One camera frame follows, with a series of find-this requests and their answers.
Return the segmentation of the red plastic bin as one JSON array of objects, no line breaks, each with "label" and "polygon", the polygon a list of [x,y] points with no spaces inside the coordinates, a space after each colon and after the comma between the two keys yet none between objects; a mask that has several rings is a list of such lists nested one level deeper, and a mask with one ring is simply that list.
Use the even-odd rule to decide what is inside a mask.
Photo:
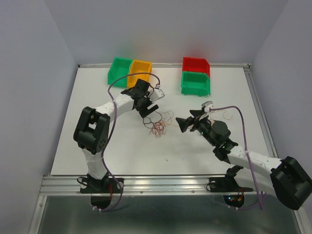
[{"label": "red plastic bin", "polygon": [[205,73],[210,77],[210,64],[204,58],[184,57],[182,61],[182,71]]}]

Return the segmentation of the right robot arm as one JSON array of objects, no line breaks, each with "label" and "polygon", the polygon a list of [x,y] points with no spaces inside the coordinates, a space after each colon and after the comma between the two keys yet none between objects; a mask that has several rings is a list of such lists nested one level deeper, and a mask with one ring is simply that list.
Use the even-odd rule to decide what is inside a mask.
[{"label": "right robot arm", "polygon": [[256,192],[271,193],[286,207],[298,210],[312,193],[312,179],[293,157],[279,159],[248,151],[230,140],[230,130],[223,121],[210,122],[207,114],[191,110],[187,119],[176,118],[182,132],[198,131],[213,147],[214,155],[234,166],[241,174],[251,172]]}]

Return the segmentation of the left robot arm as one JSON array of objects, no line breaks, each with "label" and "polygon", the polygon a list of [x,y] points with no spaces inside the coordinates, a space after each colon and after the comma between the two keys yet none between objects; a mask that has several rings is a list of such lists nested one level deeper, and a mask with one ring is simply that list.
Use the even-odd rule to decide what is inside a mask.
[{"label": "left robot arm", "polygon": [[158,109],[154,103],[163,97],[159,83],[153,87],[149,82],[138,79],[134,87],[121,91],[112,101],[82,110],[73,139],[82,149],[87,162],[87,176],[78,180],[83,189],[104,192],[108,188],[108,171],[102,163],[102,153],[109,143],[117,117],[137,110],[145,118]]}]

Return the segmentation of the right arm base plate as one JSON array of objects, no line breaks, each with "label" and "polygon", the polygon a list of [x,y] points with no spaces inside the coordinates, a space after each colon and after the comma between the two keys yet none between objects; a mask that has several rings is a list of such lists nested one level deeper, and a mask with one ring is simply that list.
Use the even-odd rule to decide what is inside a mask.
[{"label": "right arm base plate", "polygon": [[206,184],[206,190],[212,193],[225,193],[225,192],[253,192],[254,190],[249,187],[239,186],[233,177],[217,176],[209,177],[209,182]]}]

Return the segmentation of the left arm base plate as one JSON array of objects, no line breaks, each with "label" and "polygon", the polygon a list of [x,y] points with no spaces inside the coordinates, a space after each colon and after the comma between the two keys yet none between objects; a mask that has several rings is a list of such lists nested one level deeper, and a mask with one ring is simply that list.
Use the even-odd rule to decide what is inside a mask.
[{"label": "left arm base plate", "polygon": [[120,188],[123,188],[124,179],[117,178],[117,180],[118,182],[108,176],[105,176],[103,179],[82,176],[77,178],[81,194],[118,194],[120,193]]}]

